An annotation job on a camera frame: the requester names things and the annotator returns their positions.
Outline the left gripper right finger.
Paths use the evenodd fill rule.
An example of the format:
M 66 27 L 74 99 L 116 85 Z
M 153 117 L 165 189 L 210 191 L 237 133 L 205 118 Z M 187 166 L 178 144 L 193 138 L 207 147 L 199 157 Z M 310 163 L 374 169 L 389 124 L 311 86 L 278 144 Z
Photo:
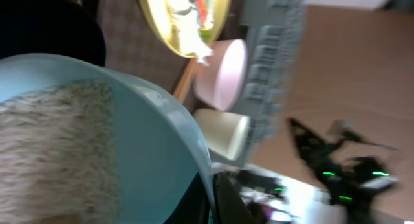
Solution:
M 256 224 L 233 184 L 224 172 L 214 174 L 216 223 Z

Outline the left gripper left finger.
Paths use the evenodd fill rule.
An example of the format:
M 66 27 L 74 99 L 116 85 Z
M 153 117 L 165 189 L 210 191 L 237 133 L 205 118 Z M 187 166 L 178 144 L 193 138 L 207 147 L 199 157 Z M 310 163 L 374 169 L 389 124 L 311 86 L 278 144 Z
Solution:
M 164 224 L 209 224 L 210 202 L 199 174 L 196 174 L 179 204 Z

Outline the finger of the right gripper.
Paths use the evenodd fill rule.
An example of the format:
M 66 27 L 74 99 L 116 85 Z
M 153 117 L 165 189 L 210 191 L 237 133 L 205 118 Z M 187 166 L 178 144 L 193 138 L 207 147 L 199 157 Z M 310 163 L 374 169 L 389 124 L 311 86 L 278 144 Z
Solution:
M 345 141 L 351 141 L 359 144 L 380 147 L 386 150 L 397 151 L 397 149 L 392 146 L 386 146 L 367 140 L 361 134 L 354 131 L 352 125 L 344 120 L 335 120 L 331 124 L 331 127 L 327 133 L 328 135 L 331 135 L 338 139 L 336 143 L 338 147 L 340 147 Z
M 308 167 L 317 167 L 326 157 L 326 141 L 295 118 L 288 118 L 287 124 L 299 158 Z

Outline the light blue bowl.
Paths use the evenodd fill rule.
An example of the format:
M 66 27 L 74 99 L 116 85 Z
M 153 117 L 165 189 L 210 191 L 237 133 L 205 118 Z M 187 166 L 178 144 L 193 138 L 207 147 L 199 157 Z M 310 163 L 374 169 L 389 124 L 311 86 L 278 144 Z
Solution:
M 77 80 L 109 82 L 120 176 L 120 223 L 164 223 L 196 174 L 215 215 L 211 160 L 191 114 L 171 94 L 141 78 L 53 54 L 1 60 L 1 100 Z

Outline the white cup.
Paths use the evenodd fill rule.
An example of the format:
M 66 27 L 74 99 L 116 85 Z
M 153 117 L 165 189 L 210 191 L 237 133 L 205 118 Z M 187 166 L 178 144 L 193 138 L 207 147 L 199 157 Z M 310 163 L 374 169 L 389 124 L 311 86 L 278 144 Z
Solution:
M 193 117 L 211 151 L 231 161 L 240 156 L 250 128 L 249 116 L 198 109 Z

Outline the wooden chopstick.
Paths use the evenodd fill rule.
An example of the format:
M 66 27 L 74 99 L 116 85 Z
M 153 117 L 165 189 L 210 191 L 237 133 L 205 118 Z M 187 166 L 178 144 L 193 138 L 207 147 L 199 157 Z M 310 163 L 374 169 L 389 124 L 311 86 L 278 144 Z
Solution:
M 184 69 L 184 72 L 181 76 L 181 79 L 179 80 L 173 96 L 180 102 L 183 103 L 187 97 L 188 91 L 190 90 L 190 87 L 192 85 L 192 82 L 197 74 L 197 60 L 195 58 L 192 58 L 186 68 Z

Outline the rice leftovers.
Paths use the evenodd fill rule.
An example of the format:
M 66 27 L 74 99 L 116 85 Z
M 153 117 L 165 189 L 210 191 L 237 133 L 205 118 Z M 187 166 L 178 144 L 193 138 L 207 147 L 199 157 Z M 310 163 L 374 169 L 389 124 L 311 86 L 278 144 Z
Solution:
M 83 80 L 1 103 L 1 222 L 115 223 L 113 90 Z

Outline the green snack wrapper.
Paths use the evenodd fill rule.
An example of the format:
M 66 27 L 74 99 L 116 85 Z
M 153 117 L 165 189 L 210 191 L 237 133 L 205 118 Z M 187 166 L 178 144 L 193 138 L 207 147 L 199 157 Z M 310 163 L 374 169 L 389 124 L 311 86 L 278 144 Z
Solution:
M 193 0 L 198 12 L 199 33 L 207 44 L 213 43 L 222 31 L 228 0 Z

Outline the white tissue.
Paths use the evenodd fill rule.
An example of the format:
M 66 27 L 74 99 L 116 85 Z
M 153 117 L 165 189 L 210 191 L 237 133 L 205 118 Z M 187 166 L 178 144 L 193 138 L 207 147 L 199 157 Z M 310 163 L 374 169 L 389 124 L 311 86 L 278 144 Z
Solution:
M 201 33 L 201 19 L 195 0 L 166 0 L 173 26 L 177 31 L 179 49 L 194 54 L 197 62 L 209 66 L 206 58 L 213 50 L 205 44 Z

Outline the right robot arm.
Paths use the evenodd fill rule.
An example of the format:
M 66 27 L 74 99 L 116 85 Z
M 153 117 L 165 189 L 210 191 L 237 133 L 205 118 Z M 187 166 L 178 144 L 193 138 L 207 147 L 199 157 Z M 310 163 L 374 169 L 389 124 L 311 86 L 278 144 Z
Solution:
M 367 140 L 342 120 L 334 121 L 329 131 L 336 138 L 334 142 L 327 142 L 296 118 L 288 118 L 287 126 L 299 158 L 327 189 L 329 204 L 345 207 L 345 222 L 374 223 L 371 205 L 375 196 L 399 184 L 398 177 L 388 172 L 386 165 L 376 157 L 351 157 L 347 160 L 349 165 L 341 165 L 331 158 L 331 154 L 347 142 L 393 152 L 399 150 Z

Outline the grey dishwasher rack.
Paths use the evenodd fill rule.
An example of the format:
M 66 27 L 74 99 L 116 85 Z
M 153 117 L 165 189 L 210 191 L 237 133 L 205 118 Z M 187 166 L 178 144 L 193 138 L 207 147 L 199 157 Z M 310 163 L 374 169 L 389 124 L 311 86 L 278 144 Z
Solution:
M 230 111 L 247 115 L 251 121 L 241 154 L 227 159 L 211 152 L 213 162 L 242 167 L 276 133 L 285 84 L 303 35 L 305 11 L 305 0 L 243 0 L 238 7 L 236 23 L 224 33 L 245 40 L 248 60 L 241 94 Z

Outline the yellow plate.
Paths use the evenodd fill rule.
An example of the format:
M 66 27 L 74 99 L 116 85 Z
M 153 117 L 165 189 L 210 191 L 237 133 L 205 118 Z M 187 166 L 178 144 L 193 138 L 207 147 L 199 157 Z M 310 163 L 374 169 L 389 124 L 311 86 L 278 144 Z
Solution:
M 149 26 L 156 36 L 175 54 L 185 58 L 195 58 L 194 54 L 184 54 L 179 49 L 177 31 L 173 26 L 166 0 L 138 0 Z

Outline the brown serving tray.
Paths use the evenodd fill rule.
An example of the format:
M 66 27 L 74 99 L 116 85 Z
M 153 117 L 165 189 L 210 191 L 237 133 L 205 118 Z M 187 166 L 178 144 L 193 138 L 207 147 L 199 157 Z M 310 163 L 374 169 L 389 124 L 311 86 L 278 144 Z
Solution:
M 189 60 L 172 52 L 148 25 L 138 0 L 100 0 L 106 66 L 173 93 Z

